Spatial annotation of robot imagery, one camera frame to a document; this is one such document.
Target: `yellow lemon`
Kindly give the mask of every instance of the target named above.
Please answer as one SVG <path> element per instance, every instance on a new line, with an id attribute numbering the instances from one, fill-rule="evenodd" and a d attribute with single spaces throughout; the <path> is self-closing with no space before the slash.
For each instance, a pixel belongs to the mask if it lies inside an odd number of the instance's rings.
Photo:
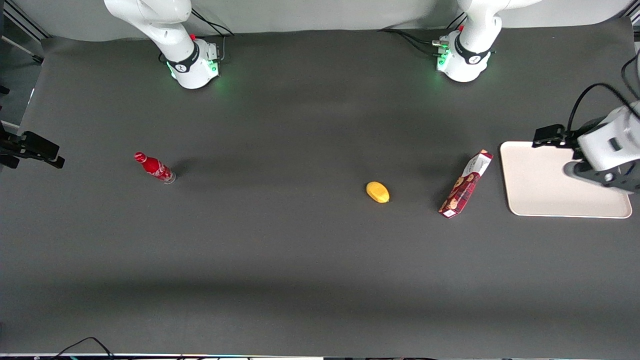
<path id="1" fill-rule="evenodd" d="M 367 193 L 377 202 L 389 202 L 389 191 L 377 181 L 371 181 L 367 184 Z"/>

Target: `white tray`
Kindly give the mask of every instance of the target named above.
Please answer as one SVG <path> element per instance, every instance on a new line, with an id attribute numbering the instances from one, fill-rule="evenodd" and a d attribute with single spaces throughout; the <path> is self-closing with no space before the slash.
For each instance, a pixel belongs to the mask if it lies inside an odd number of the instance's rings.
<path id="1" fill-rule="evenodd" d="M 531 217 L 628 218 L 627 194 L 574 179 L 563 172 L 572 160 L 571 149 L 531 142 L 500 146 L 509 209 Z"/>

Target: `bottle cap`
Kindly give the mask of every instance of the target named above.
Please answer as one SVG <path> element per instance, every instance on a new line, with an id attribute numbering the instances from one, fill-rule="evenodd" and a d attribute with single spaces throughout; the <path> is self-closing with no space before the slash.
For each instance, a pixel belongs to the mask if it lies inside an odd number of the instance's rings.
<path id="1" fill-rule="evenodd" d="M 134 159 L 136 159 L 136 161 L 138 163 L 143 163 L 147 160 L 147 155 L 144 155 L 142 152 L 138 151 L 136 152 L 136 154 L 133 156 Z"/>

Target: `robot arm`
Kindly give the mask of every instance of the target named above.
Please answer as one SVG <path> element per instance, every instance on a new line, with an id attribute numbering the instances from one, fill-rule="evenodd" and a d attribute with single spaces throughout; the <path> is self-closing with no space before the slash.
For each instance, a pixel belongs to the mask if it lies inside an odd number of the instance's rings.
<path id="1" fill-rule="evenodd" d="M 502 29 L 501 10 L 523 8 L 541 0 L 458 0 L 468 19 L 463 31 L 454 30 L 433 45 L 440 46 L 437 70 L 455 81 L 474 80 L 486 69 L 489 49 Z"/>
<path id="2" fill-rule="evenodd" d="M 200 88 L 218 76 L 216 45 L 192 39 L 181 24 L 191 15 L 191 0 L 104 0 L 104 4 L 113 16 L 156 43 L 183 87 Z"/>
<path id="3" fill-rule="evenodd" d="M 565 165 L 566 175 L 640 193 L 640 101 L 616 108 L 575 131 L 560 124 L 542 127 L 536 130 L 533 147 L 545 145 L 573 150 L 573 159 L 579 161 Z"/>

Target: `coca-cola bottle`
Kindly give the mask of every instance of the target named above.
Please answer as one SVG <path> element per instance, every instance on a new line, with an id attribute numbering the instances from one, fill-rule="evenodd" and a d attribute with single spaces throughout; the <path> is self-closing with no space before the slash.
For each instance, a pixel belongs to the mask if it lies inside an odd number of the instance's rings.
<path id="1" fill-rule="evenodd" d="M 158 180 L 164 181 L 165 184 L 171 184 L 175 180 L 175 174 L 156 158 L 150 158 L 142 152 L 136 152 L 133 156 L 138 163 L 142 164 L 149 175 Z"/>

